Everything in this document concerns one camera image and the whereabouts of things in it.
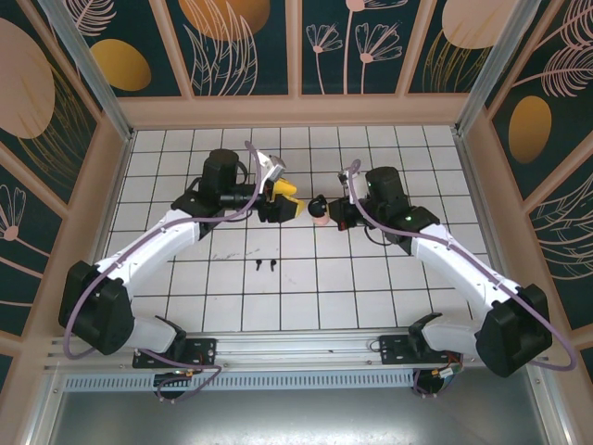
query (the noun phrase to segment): white grid floor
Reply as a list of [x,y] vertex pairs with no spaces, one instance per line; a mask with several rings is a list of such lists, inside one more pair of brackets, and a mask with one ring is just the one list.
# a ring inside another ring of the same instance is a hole
[[[412,204],[446,223],[489,263],[451,131],[446,126],[349,126],[141,131],[106,245],[110,256],[152,227],[197,175],[208,152],[244,141],[280,156],[296,197],[344,195],[336,173],[359,158],[362,170],[398,168]],[[373,238],[380,236],[371,231]],[[256,271],[256,260],[263,260]],[[270,260],[278,264],[271,270]],[[220,224],[162,266],[137,292],[138,315],[160,315],[188,332],[407,326],[432,311],[471,317],[437,273],[397,246],[372,244],[357,227],[288,223]]]

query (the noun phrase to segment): yellow circle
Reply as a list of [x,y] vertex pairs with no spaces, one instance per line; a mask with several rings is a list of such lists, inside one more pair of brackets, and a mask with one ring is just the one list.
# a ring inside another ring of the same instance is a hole
[[534,161],[548,142],[552,113],[544,99],[524,97],[512,112],[509,125],[509,147],[512,156],[522,164]]
[[448,0],[443,33],[458,48],[482,49],[497,42],[516,0]]
[[150,83],[148,62],[130,44],[106,39],[94,44],[91,53],[111,86],[124,91],[138,91]]
[[54,115],[56,88],[42,49],[18,26],[0,19],[0,128],[32,139]]
[[261,30],[270,16],[270,0],[179,0],[184,15],[202,34],[214,40],[239,40],[242,33],[232,32],[231,14],[245,19],[253,34]]

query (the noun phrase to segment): black bracket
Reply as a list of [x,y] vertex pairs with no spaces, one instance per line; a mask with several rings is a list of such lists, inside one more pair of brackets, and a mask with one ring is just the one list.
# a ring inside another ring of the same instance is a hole
[[[408,334],[379,337],[382,364],[444,364],[449,361],[444,351],[428,350],[419,355],[409,342]],[[453,354],[458,360],[460,355]]]
[[[185,348],[176,362],[187,363],[193,365],[200,364],[214,364],[216,359],[216,338],[187,338],[185,340]],[[134,355],[132,360],[132,368],[134,369],[161,369],[174,368],[179,369],[179,366],[173,366],[150,357],[149,355],[139,352],[139,355]]]

